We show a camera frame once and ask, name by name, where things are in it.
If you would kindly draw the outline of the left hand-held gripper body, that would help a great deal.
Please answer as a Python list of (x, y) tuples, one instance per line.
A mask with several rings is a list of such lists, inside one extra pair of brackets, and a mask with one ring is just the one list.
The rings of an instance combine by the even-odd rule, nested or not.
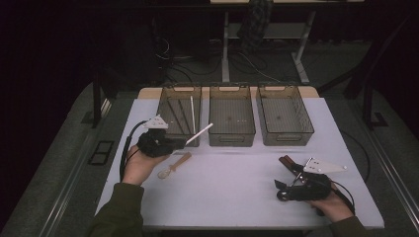
[(144, 120), (140, 126), (146, 128), (138, 139), (136, 146), (139, 151), (151, 158), (170, 155), (175, 150), (174, 141), (166, 137), (168, 123), (157, 115), (149, 120)]

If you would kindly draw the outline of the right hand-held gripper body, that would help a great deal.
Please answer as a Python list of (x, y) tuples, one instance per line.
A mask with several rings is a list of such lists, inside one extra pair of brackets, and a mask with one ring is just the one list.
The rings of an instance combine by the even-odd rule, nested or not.
[(297, 200), (319, 200), (329, 196), (332, 192), (329, 173), (345, 172), (346, 166), (333, 164), (315, 158), (309, 158), (300, 173), (300, 180), (295, 183), (300, 187)]

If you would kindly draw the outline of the dark transparent plastic bin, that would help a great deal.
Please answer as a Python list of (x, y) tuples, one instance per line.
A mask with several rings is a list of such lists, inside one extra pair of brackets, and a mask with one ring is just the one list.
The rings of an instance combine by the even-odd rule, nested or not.
[(201, 98), (199, 84), (173, 84), (162, 89), (157, 114), (168, 123), (168, 138), (188, 140), (200, 130)]
[(250, 87), (220, 84), (209, 87), (209, 145), (251, 147), (256, 134)]
[(314, 128), (297, 86), (259, 84), (256, 100), (266, 146), (308, 143)]

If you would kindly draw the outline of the person's right hand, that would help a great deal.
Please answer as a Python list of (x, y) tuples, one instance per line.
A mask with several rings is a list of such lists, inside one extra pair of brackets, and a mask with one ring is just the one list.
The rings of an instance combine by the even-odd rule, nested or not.
[(332, 223), (354, 216), (347, 204), (335, 194), (335, 190), (337, 187), (332, 185), (332, 192), (327, 198), (308, 201), (312, 207), (320, 209)]

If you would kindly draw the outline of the person's left hand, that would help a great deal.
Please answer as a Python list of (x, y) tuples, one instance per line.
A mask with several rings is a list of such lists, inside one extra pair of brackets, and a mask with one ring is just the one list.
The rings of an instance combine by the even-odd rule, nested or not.
[(168, 155), (156, 158), (148, 157), (143, 154), (136, 145), (134, 145), (128, 152), (122, 182), (125, 184), (140, 186), (150, 176), (153, 169), (167, 158)]

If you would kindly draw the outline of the wooden table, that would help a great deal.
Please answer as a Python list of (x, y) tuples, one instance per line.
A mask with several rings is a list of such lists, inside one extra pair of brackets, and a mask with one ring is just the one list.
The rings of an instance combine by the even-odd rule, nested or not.
[[(319, 98), (319, 94), (314, 87), (311, 86), (298, 86), (300, 95), (303, 98)], [(153, 99), (157, 100), (161, 96), (161, 88), (143, 88), (139, 91), (138, 99)], [(204, 87), (202, 89), (202, 98), (208, 99), (210, 97), (210, 88)]]

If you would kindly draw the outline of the white table cover board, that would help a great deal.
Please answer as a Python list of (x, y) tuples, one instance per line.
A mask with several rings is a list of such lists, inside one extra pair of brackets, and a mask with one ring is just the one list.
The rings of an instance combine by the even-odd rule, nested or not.
[(250, 147), (211, 147), (203, 135), (191, 158), (164, 180), (151, 175), (143, 184), (141, 214), (146, 229), (315, 229), (327, 219), (303, 201), (280, 201), (277, 181), (293, 174), (280, 162), (314, 158), (343, 167), (332, 174), (355, 200), (358, 218), (382, 228), (383, 218), (361, 177), (329, 108), (322, 98), (305, 107), (314, 133), (304, 146), (266, 146), (255, 137)]

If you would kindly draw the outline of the black metal stand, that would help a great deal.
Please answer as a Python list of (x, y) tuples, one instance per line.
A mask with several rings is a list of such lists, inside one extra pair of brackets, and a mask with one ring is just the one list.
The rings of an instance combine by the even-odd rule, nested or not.
[(114, 99), (118, 93), (119, 84), (107, 70), (97, 70), (93, 74), (93, 128), (96, 128), (102, 118), (102, 105), (106, 99)]
[(369, 130), (376, 127), (388, 126), (381, 113), (373, 111), (374, 86), (371, 81), (367, 82), (364, 88), (363, 99), (363, 121)]

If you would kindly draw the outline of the white-legged background desk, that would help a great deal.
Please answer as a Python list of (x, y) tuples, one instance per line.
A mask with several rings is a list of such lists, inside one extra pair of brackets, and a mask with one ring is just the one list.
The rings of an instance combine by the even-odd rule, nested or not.
[[(293, 68), (295, 69), (297, 78), (300, 82), (302, 84), (308, 84), (309, 79), (301, 58), (308, 42), (308, 37), (316, 15), (314, 7), (361, 4), (364, 1), (365, 0), (273, 0), (275, 7), (284, 8), (286, 5), (297, 7), (308, 5), (310, 10), (308, 11), (308, 16), (304, 22), (271, 24), (267, 29), (266, 38), (269, 40), (299, 40), (298, 49), (291, 53)], [(228, 42), (237, 39), (236, 31), (238, 29), (238, 24), (229, 22), (229, 12), (225, 10), (221, 58), (221, 75), (223, 82), (230, 81)]]

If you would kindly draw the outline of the black slanted stand bar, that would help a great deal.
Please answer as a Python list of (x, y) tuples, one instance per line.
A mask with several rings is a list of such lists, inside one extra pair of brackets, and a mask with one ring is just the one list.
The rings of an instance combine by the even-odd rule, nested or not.
[(346, 98), (355, 99), (372, 80), (372, 74), (378, 63), (403, 26), (417, 14), (419, 6), (414, 6), (412, 9), (376, 10), (376, 18), (372, 24), (372, 44), (365, 57), (349, 71), (318, 87), (317, 92), (323, 94), (338, 84), (349, 81), (344, 95)]

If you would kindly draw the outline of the dark patterned hanging cloth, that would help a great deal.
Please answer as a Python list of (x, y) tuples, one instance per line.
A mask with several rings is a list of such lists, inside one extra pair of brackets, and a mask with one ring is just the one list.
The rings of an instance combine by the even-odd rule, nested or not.
[(244, 53), (249, 54), (256, 51), (263, 41), (270, 24), (273, 6), (273, 0), (249, 1), (247, 15), (237, 32)]

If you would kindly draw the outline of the metal floor rail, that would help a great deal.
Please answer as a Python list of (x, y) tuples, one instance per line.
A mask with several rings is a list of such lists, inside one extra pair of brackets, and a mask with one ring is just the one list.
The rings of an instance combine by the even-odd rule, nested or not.
[(78, 98), (46, 152), (40, 173), (42, 191), (51, 198), (51, 203), (45, 207), (38, 237), (53, 237), (55, 234), (111, 106), (112, 103), (106, 99), (102, 105), (102, 118), (93, 128), (93, 100)]
[(393, 187), (397, 197), (399, 198), (410, 222), (419, 233), (419, 204), (415, 201), (412, 193), (407, 189), (400, 173), (396, 170), (390, 160), (390, 156), (385, 151), (384, 146), (379, 142), (375, 132), (368, 128), (365, 129), (365, 134), (372, 144), (377, 155), (378, 162), (385, 175), (387, 176), (391, 186)]

